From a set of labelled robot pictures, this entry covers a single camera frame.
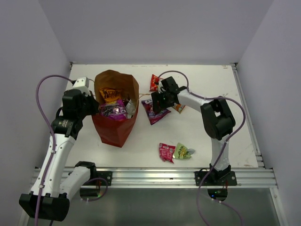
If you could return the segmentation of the purple Fox's berries candy bag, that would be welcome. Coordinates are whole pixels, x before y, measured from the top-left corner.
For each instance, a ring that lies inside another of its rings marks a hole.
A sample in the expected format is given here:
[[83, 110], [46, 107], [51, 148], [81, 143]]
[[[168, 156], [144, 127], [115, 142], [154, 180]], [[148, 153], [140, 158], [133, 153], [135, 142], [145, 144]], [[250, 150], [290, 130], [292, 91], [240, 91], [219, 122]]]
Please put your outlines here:
[[164, 110], [160, 111], [159, 113], [155, 113], [153, 110], [153, 102], [151, 99], [142, 100], [141, 103], [146, 111], [150, 125], [154, 125], [159, 120], [163, 119], [165, 116], [167, 116], [169, 113], [171, 113], [171, 111], [168, 109], [164, 109]]

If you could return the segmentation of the orange candy packet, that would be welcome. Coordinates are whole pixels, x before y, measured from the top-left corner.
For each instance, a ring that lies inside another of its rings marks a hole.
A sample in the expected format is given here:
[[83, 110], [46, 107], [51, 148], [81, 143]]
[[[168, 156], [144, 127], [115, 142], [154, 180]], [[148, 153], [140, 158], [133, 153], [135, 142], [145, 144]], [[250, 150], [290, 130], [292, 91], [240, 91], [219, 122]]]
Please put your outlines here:
[[183, 109], [185, 108], [184, 105], [182, 104], [174, 104], [173, 105], [173, 108], [178, 112], [178, 113], [181, 113], [183, 111]]

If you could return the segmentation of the red peanut snack packet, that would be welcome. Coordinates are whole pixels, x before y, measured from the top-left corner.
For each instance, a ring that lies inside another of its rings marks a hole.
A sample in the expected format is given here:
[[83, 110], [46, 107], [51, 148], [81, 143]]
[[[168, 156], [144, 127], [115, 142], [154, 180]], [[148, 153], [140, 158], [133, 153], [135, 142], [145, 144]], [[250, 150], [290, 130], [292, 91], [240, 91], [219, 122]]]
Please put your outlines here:
[[153, 74], [151, 76], [151, 80], [150, 80], [150, 90], [149, 91], [150, 92], [158, 91], [158, 85], [161, 80], [162, 80], [161, 78], [159, 78], [158, 76]]

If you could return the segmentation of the yellow honey dijon chips bag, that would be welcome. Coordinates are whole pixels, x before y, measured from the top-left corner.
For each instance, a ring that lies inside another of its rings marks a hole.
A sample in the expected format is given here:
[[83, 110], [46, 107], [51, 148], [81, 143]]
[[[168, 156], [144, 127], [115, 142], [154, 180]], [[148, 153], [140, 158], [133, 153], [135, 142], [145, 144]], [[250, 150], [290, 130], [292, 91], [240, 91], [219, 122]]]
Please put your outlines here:
[[105, 103], [112, 103], [122, 98], [123, 89], [99, 88], [98, 91]]

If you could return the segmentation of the magenta grape candy bag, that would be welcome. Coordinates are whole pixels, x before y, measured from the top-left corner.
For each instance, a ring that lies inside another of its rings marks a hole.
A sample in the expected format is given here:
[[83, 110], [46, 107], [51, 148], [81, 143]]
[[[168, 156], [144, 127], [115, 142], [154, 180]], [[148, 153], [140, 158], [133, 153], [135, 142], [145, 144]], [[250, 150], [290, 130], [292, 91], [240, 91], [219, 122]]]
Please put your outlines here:
[[103, 104], [99, 107], [100, 114], [115, 121], [127, 119], [127, 112], [121, 99]]

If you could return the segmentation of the red paper bag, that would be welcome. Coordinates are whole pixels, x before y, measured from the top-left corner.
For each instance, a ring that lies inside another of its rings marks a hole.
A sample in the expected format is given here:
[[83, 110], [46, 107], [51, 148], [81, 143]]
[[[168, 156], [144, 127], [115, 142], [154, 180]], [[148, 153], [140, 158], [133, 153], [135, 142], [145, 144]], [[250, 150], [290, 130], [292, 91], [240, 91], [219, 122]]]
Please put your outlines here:
[[136, 107], [136, 112], [132, 118], [121, 121], [102, 116], [100, 113], [92, 116], [95, 129], [101, 141], [104, 144], [122, 147], [130, 135], [138, 115], [139, 84], [130, 74], [107, 70], [98, 74], [94, 83], [95, 98], [102, 105], [105, 103], [105, 100], [99, 91], [100, 88], [122, 89], [122, 98], [132, 100]]

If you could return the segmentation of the pink candy packet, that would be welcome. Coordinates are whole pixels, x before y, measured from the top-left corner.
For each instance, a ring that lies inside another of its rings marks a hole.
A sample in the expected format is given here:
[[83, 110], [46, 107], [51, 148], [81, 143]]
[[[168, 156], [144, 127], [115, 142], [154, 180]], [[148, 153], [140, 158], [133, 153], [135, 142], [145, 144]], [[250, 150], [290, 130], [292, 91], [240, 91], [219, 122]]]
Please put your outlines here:
[[159, 157], [162, 161], [173, 162], [173, 154], [175, 152], [175, 146], [160, 143], [158, 146]]

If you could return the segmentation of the green snack packet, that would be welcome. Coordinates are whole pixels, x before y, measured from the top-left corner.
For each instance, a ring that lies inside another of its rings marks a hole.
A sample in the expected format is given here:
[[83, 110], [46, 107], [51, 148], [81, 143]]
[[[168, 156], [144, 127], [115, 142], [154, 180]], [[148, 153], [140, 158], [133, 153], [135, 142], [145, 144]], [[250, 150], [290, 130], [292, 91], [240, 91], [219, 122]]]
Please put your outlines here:
[[173, 158], [179, 160], [190, 159], [195, 151], [195, 149], [187, 148], [185, 145], [178, 143], [174, 150]]

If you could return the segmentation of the brown sea salt chips bag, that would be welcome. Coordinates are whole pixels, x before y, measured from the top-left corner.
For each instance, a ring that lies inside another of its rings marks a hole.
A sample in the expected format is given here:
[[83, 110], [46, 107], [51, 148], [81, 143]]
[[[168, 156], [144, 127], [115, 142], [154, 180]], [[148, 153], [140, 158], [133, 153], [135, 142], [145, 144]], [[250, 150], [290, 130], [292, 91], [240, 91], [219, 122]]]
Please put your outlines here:
[[125, 106], [125, 110], [127, 113], [127, 119], [131, 119], [136, 113], [136, 106], [134, 105], [132, 100], [129, 100], [127, 105]]

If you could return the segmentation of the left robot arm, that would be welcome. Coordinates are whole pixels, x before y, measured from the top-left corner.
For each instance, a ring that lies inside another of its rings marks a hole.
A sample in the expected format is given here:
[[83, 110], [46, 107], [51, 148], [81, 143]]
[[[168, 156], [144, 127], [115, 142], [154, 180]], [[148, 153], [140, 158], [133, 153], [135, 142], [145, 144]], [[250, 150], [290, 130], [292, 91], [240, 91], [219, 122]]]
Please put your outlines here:
[[69, 153], [74, 146], [86, 116], [98, 113], [98, 102], [88, 88], [64, 92], [63, 106], [51, 124], [51, 136], [46, 157], [28, 194], [21, 194], [19, 204], [29, 217], [63, 221], [71, 200], [80, 187], [94, 184], [98, 179], [95, 164], [81, 162], [62, 180]]

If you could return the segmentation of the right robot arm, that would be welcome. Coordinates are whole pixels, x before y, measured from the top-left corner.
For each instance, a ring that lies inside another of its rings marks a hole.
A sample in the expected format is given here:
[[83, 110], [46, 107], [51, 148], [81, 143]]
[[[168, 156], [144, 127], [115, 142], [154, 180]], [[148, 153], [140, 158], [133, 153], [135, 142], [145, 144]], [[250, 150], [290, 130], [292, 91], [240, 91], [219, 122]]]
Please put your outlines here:
[[201, 113], [205, 132], [211, 138], [212, 159], [210, 173], [206, 177], [215, 185], [220, 185], [231, 172], [228, 138], [236, 121], [226, 100], [197, 96], [187, 87], [179, 87], [173, 77], [155, 83], [158, 90], [151, 94], [153, 111], [160, 111], [181, 104]]

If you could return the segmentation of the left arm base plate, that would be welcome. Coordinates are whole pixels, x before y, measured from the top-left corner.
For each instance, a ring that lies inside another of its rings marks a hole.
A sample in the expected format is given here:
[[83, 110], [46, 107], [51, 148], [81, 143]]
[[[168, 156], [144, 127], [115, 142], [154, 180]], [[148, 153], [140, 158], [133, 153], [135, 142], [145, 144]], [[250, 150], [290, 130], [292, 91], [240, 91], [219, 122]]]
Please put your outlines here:
[[102, 186], [111, 186], [113, 172], [112, 171], [97, 171], [96, 178], [92, 184], [95, 184], [96, 187], [100, 188]]

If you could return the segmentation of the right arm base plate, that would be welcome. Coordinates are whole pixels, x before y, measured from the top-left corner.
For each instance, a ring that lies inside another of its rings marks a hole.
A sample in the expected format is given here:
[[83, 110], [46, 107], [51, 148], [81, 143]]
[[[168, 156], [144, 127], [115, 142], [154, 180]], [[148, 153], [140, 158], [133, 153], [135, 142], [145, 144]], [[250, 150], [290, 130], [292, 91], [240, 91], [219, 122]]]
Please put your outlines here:
[[219, 177], [211, 172], [202, 182], [203, 178], [207, 174], [206, 170], [199, 170], [194, 172], [196, 186], [237, 186], [236, 174], [234, 171], [230, 171], [225, 176]]

